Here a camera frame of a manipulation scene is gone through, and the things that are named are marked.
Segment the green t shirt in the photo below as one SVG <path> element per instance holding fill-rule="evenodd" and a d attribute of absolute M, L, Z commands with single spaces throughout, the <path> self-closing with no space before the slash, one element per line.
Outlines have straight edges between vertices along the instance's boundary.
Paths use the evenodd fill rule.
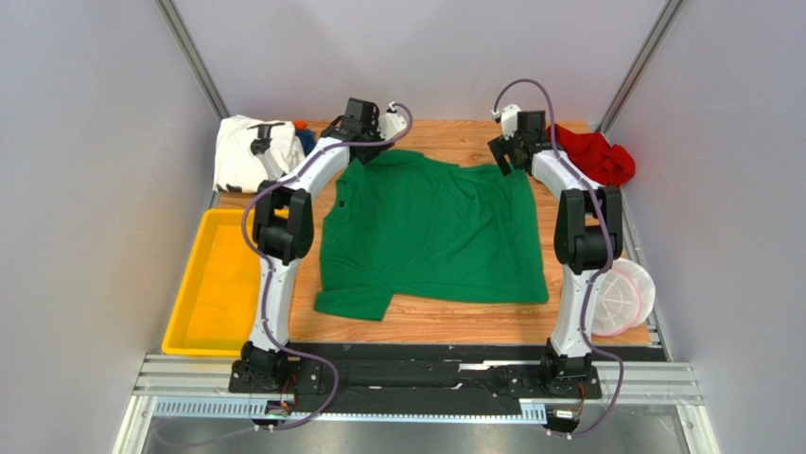
<path fill-rule="evenodd" d="M 380 321 L 396 295 L 544 304 L 534 193 L 521 172 L 404 149 L 350 165 L 324 217 L 316 311 Z"/>

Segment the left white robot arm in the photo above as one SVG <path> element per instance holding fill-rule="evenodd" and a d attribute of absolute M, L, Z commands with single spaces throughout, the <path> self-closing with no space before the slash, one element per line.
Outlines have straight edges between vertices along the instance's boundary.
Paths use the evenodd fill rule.
<path fill-rule="evenodd" d="M 314 239 L 314 199 L 352 161 L 366 164 L 394 144 L 395 133 L 383 130 L 381 116 L 376 103 L 350 98 L 302 163 L 277 182 L 261 184 L 245 209 L 242 232 L 259 257 L 261 281 L 238 363 L 242 371 L 272 378 L 287 373 L 291 295 Z"/>

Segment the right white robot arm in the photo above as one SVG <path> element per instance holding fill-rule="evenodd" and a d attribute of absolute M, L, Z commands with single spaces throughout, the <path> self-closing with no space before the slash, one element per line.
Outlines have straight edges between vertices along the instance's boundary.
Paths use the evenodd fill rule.
<path fill-rule="evenodd" d="M 563 267 L 560 311 L 541 360 L 549 380 L 585 378 L 592 367 L 589 329 L 605 273 L 622 252 L 622 194 L 575 166 L 546 132 L 543 111 L 509 105 L 492 114 L 501 134 L 489 141 L 505 175 L 522 169 L 558 201 L 553 247 Z"/>

